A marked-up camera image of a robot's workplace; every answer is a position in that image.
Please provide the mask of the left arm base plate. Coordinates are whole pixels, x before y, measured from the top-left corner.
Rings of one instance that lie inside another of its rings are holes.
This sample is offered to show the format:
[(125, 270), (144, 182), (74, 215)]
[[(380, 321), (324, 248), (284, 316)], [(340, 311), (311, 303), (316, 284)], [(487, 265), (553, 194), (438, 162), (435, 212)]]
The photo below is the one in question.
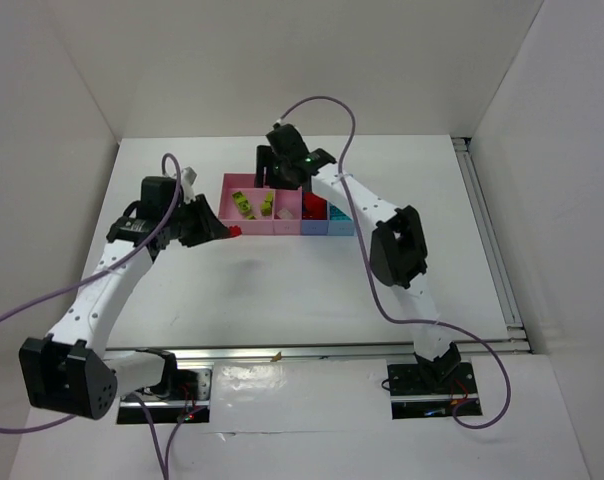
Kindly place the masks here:
[(210, 420), (213, 371), (207, 367), (178, 369), (167, 393), (150, 388), (138, 391), (156, 424), (204, 424)]

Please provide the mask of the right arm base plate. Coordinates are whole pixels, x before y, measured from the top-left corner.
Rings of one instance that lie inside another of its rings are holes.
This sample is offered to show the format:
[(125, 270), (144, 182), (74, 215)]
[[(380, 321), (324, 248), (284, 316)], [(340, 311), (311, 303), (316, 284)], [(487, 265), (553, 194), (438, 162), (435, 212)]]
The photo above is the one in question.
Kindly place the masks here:
[(390, 363), (380, 386), (390, 397), (393, 420), (451, 417), (458, 407), (459, 417), (481, 416), (482, 406), (474, 369), (468, 360), (440, 383), (429, 385), (417, 363)]

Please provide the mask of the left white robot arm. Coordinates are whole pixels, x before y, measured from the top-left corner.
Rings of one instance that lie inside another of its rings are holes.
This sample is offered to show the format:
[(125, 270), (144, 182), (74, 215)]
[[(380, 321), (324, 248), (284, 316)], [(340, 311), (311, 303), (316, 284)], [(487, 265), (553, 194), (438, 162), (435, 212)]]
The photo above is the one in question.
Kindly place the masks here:
[(149, 176), (139, 200), (110, 227), (103, 254), (71, 307), (42, 339), (19, 350), (32, 406), (100, 419), (118, 397), (144, 389), (166, 397), (177, 386), (174, 354), (137, 349), (108, 360), (104, 354), (116, 320), (139, 281), (173, 241), (190, 248), (231, 237), (206, 197), (194, 194), (196, 174)]

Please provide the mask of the white lego brick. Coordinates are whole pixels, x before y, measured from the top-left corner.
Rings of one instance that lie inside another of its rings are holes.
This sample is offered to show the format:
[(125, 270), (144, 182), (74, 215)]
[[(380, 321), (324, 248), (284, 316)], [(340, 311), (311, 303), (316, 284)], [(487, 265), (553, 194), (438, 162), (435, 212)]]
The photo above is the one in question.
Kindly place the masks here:
[(283, 208), (277, 212), (277, 218), (280, 220), (293, 220), (294, 215), (286, 208)]

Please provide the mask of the teal rounded lego block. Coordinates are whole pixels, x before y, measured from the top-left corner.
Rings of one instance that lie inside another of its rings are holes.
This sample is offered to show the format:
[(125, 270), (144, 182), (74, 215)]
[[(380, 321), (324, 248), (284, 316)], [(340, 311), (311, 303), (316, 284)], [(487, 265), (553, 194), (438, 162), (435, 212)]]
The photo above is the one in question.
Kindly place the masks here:
[(350, 221), (351, 218), (334, 205), (329, 206), (330, 221)]

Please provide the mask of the lime green lego brick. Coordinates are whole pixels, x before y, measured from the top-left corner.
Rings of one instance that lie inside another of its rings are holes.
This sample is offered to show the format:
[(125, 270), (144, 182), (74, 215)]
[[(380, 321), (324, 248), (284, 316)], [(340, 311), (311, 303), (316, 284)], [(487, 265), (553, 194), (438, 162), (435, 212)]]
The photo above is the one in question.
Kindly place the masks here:
[(268, 191), (260, 205), (260, 212), (263, 217), (270, 217), (273, 214), (274, 192)]

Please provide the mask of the red green lego assembly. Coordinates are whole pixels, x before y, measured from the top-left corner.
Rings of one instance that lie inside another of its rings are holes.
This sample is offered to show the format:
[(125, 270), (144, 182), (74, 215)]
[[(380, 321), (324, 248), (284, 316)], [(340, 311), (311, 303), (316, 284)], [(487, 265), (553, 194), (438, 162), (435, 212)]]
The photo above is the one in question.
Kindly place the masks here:
[(230, 232), (230, 237), (234, 238), (234, 237), (238, 237), (242, 235), (242, 229), (240, 226), (237, 225), (233, 225), (229, 227), (229, 232)]

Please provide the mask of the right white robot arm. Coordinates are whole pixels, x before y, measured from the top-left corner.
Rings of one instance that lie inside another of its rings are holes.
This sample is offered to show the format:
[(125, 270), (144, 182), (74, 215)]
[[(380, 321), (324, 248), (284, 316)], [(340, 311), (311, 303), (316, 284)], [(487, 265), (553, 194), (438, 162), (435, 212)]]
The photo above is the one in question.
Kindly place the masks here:
[(257, 153), (256, 164), (263, 170), (258, 184), (300, 187), (353, 219), (375, 300), (389, 322), (409, 327), (423, 383), (441, 384), (459, 365), (460, 354), (429, 292), (428, 250), (418, 211), (383, 200), (325, 150), (311, 151), (291, 124), (277, 121), (266, 139)]

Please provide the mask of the red sloped lego piece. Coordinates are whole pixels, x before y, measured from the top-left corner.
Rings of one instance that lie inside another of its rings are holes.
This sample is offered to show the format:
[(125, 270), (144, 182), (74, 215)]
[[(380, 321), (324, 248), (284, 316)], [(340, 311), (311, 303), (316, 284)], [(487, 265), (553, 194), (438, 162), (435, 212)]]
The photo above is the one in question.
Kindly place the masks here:
[(327, 201), (313, 193), (304, 192), (302, 195), (302, 219), (326, 220)]

